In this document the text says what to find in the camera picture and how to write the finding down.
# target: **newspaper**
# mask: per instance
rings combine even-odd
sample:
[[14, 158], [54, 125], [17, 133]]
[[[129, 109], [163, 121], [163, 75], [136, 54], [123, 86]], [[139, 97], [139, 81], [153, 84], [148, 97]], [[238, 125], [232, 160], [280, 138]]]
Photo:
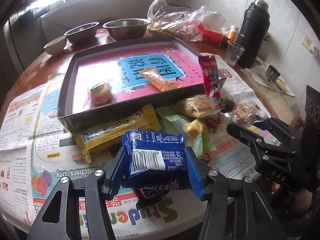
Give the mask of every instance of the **newspaper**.
[[[227, 76], [224, 93], [236, 100], [245, 91], [269, 115], [253, 90], [219, 56], [216, 58], [218, 68]], [[87, 164], [72, 135], [57, 120], [62, 81], [63, 76], [56, 77], [17, 97], [10, 104], [0, 131], [0, 207], [14, 218], [11, 223], [26, 232], [61, 177], [87, 177], [107, 160], [107, 155], [101, 153]], [[268, 132], [251, 129], [278, 143]], [[230, 137], [225, 129], [210, 134], [209, 145], [206, 153], [210, 167], [231, 178], [257, 175], [249, 147]], [[206, 208], [206, 202], [200, 202], [191, 190], [172, 191], [159, 203], [139, 211], [136, 201], [132, 189], [127, 188], [121, 188], [112, 201], [106, 201], [117, 239], [172, 236], [202, 222]], [[79, 200], [79, 213], [82, 238], [89, 239], [84, 198]]]

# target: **red box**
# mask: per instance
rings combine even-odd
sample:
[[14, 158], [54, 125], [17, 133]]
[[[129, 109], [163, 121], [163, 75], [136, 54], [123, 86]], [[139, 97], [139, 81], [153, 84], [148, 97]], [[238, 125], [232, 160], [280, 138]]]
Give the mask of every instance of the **red box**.
[[222, 41], [222, 33], [208, 31], [202, 24], [199, 24], [198, 29], [202, 32], [202, 41], [207, 42], [216, 47], [220, 47]]

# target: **stainless steel bowl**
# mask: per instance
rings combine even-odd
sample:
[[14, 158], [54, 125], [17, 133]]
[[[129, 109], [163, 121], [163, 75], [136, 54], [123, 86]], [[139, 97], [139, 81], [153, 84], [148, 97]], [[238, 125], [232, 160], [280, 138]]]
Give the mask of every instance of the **stainless steel bowl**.
[[123, 41], [142, 38], [150, 23], [146, 19], [122, 19], [105, 23], [103, 27], [114, 41]]
[[67, 31], [64, 35], [68, 37], [71, 44], [92, 39], [97, 34], [99, 23], [87, 23]]

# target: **blue snack package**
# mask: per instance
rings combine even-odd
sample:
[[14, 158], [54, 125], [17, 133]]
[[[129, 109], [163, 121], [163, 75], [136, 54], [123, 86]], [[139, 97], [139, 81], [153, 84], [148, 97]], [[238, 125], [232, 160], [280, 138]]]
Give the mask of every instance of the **blue snack package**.
[[132, 141], [134, 139], [146, 142], [160, 142], [160, 143], [181, 143], [184, 147], [184, 139], [181, 134], [167, 134], [160, 132], [132, 130], [124, 135], [124, 139]]
[[189, 188], [182, 135], [134, 130], [124, 135], [122, 144], [126, 155], [123, 187], [145, 190]]

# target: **round bread roll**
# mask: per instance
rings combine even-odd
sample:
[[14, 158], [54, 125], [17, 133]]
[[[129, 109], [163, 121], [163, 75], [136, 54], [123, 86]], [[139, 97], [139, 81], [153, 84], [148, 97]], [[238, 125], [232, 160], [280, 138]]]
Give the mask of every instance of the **round bread roll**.
[[186, 116], [202, 118], [216, 113], [215, 103], [208, 96], [198, 95], [178, 103], [179, 110]]

